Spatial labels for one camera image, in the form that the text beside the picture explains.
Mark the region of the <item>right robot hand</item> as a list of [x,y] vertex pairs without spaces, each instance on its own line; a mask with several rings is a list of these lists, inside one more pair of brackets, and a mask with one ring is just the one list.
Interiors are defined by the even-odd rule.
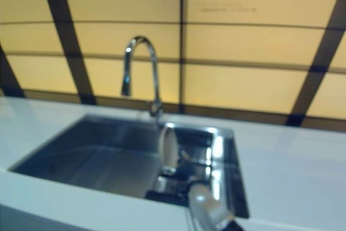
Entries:
[[203,179],[197,175],[190,156],[185,150],[179,152],[179,159],[174,177],[186,182],[188,185],[193,183],[202,183]]

